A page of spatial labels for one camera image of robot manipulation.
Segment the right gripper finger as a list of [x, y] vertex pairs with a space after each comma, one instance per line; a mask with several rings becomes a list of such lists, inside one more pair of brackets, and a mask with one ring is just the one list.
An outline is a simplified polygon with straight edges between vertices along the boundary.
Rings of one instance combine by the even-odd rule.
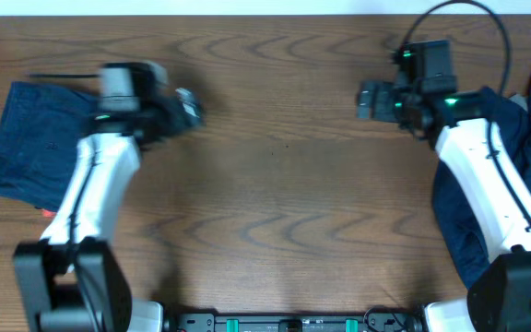
[[395, 115], [395, 92], [392, 83], [376, 82], [372, 89], [371, 101], [372, 120], [396, 123]]
[[377, 80], [365, 80], [360, 84], [357, 95], [357, 116], [360, 119], [372, 120], [375, 118], [375, 104], [379, 82]]

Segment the navy blue shorts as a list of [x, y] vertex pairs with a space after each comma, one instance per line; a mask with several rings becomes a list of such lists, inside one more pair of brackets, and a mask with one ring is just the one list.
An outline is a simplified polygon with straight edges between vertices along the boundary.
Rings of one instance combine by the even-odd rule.
[[50, 84], [15, 81], [0, 120], [0, 196], [56, 211], [97, 99]]

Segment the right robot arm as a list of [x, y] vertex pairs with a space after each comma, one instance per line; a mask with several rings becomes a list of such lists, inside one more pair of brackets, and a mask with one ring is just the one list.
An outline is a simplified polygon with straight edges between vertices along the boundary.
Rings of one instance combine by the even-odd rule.
[[414, 88], [369, 80], [358, 115], [421, 131], [454, 176], [484, 241], [488, 267], [459, 300], [426, 305], [411, 329], [531, 331], [531, 193], [489, 121], [480, 92]]

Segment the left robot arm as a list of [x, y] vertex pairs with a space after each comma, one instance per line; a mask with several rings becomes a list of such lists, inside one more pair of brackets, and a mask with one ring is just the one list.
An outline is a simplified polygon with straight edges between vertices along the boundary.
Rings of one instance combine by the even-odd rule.
[[139, 170], [142, 147], [203, 123], [194, 93], [100, 102], [77, 142], [77, 164], [63, 202], [36, 242], [13, 255], [31, 331], [162, 331], [159, 302], [137, 300], [114, 254], [119, 208]]

